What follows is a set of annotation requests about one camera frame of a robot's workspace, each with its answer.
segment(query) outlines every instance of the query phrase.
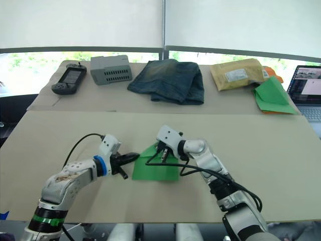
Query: green cloth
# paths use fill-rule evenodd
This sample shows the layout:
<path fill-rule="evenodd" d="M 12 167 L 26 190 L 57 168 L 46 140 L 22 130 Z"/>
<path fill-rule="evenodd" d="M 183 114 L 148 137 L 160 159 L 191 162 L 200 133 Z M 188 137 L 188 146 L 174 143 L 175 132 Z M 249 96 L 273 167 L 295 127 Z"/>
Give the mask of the green cloth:
<path fill-rule="evenodd" d="M 152 180 L 152 181 L 178 181 L 178 167 L 165 166 L 147 166 L 145 163 L 156 153 L 155 145 L 148 147 L 143 151 L 140 157 L 135 161 L 133 180 Z M 162 153 L 159 153 L 151 163 L 161 163 Z M 178 163 L 177 158 L 169 154 L 167 163 Z"/>
<path fill-rule="evenodd" d="M 288 94 L 274 76 L 254 89 L 254 97 L 262 111 L 297 114 L 295 108 L 289 103 Z"/>

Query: robotic arm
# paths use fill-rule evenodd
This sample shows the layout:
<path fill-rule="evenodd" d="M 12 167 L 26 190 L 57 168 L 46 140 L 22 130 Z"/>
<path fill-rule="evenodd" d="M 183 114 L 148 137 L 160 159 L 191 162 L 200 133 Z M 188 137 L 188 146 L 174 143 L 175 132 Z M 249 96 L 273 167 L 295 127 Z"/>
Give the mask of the robotic arm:
<path fill-rule="evenodd" d="M 164 151 L 163 162 L 168 152 L 172 152 L 178 159 L 187 161 L 192 158 L 198 167 L 220 174 L 211 175 L 201 172 L 211 193 L 216 196 L 217 204 L 223 212 L 226 212 L 223 216 L 223 223 L 231 240 L 279 240 L 267 233 L 266 222 L 246 195 L 245 188 L 234 182 L 222 162 L 213 154 L 208 143 L 203 139 L 185 140 L 182 135 L 183 133 L 178 133 L 168 126 L 160 129 L 156 139 L 159 141 L 158 147 Z"/>
<path fill-rule="evenodd" d="M 42 189 L 38 207 L 21 240 L 58 241 L 65 217 L 80 189 L 101 176 L 120 173 L 124 179 L 127 178 L 120 166 L 134 161 L 139 155 L 119 155 L 117 151 L 120 145 L 121 142 L 116 137 L 106 135 L 97 156 L 69 163 L 61 172 L 50 177 Z"/>

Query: blue ring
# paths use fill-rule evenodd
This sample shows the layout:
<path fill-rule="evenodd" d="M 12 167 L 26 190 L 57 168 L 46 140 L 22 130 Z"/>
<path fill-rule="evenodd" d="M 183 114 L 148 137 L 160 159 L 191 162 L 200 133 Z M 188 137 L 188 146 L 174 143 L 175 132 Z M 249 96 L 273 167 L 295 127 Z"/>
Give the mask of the blue ring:
<path fill-rule="evenodd" d="M 106 164 L 105 164 L 105 162 L 104 162 L 104 159 L 102 159 L 102 157 L 100 157 L 100 156 L 94 156 L 94 159 L 95 159 L 95 160 L 98 160 L 98 161 L 100 162 L 101 167 L 102 167 L 102 175 L 103 175 L 103 176 L 106 176 L 106 174 L 107 174 L 107 167 L 106 167 Z"/>

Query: table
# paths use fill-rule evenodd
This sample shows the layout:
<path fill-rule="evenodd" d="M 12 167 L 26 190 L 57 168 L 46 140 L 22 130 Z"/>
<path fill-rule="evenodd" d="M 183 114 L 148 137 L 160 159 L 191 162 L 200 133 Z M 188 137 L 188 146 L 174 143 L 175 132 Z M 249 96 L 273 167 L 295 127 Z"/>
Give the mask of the table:
<path fill-rule="evenodd" d="M 109 133 L 121 153 L 141 152 L 164 124 L 186 138 L 204 138 L 236 181 L 263 201 L 266 221 L 320 219 L 321 148 L 301 115 L 162 114 L 28 111 L 0 151 L 0 212 L 30 220 L 45 181 L 61 170 L 76 141 Z M 70 161 L 97 153 L 92 137 Z M 178 182 L 99 178 L 77 196 L 67 222 L 221 222 L 223 213 L 199 174 Z"/>
<path fill-rule="evenodd" d="M 28 110 L 76 110 L 117 111 L 136 113 L 194 113 L 194 114 L 261 114 L 256 105 L 253 86 L 218 91 L 210 73 L 209 65 L 200 65 L 205 89 L 202 105 L 177 105 L 153 102 L 149 94 L 137 94 L 127 90 L 129 81 L 98 86 L 90 75 L 90 62 L 82 61 L 87 74 L 74 95 L 59 96 L 52 92 L 51 85 L 58 82 L 68 63 L 63 61 L 49 83 L 40 91 Z M 146 64 L 131 63 L 133 78 Z"/>

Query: denim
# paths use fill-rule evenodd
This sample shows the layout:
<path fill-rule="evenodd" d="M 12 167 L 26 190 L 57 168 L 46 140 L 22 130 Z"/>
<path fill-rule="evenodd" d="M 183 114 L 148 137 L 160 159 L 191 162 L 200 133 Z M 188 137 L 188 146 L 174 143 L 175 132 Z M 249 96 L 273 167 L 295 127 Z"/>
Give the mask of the denim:
<path fill-rule="evenodd" d="M 203 78 L 198 64 L 175 59 L 149 61 L 127 87 L 135 93 L 150 94 L 152 101 L 203 104 Z"/>

